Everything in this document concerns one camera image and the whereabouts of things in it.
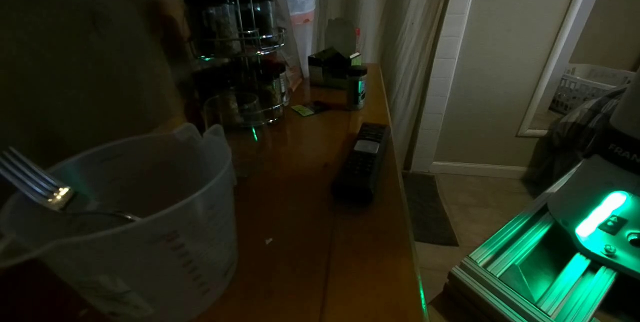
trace screw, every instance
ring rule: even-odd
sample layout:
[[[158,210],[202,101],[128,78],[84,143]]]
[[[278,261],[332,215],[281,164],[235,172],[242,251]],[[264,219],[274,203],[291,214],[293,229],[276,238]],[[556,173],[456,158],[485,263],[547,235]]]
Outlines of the screw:
[[[602,249],[602,253],[604,253],[605,256],[614,256],[616,253],[616,248],[614,246],[611,246],[610,244],[605,244],[604,249]]]

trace glowing green led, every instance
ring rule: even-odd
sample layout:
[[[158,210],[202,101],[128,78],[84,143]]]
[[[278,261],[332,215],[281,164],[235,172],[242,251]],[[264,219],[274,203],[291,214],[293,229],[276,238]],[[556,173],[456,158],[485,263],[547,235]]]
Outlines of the glowing green led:
[[[586,217],[586,219],[579,224],[575,229],[575,233],[582,238],[589,237],[602,222],[606,221],[615,210],[624,204],[627,198],[629,198],[629,195],[622,190],[611,192],[599,206],[591,211],[589,217]]]

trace remote control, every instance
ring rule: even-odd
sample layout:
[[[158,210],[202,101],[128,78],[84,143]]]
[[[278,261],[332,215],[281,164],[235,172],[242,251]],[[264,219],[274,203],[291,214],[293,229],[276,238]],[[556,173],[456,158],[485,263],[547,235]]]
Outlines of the remote control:
[[[384,124],[362,123],[353,149],[331,185],[336,199],[356,204],[373,201],[390,132]]]

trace wooden countertop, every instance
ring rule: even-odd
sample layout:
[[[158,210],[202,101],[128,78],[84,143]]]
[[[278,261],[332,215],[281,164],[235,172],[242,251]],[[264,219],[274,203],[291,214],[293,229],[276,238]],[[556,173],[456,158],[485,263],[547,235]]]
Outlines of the wooden countertop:
[[[288,108],[270,127],[264,170],[235,191],[235,276],[198,321],[426,318],[393,141],[370,206],[338,205],[330,194],[361,123],[390,123],[380,69],[368,67],[361,111],[301,117]],[[298,89],[291,105],[303,96]],[[311,88],[311,100],[343,105],[345,98],[345,91]]]

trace floor mat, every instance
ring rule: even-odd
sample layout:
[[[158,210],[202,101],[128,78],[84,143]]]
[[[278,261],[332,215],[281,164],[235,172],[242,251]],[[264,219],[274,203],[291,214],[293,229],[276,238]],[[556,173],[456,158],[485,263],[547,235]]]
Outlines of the floor mat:
[[[436,178],[429,174],[402,174],[413,239],[416,242],[457,246],[456,234],[442,205]]]

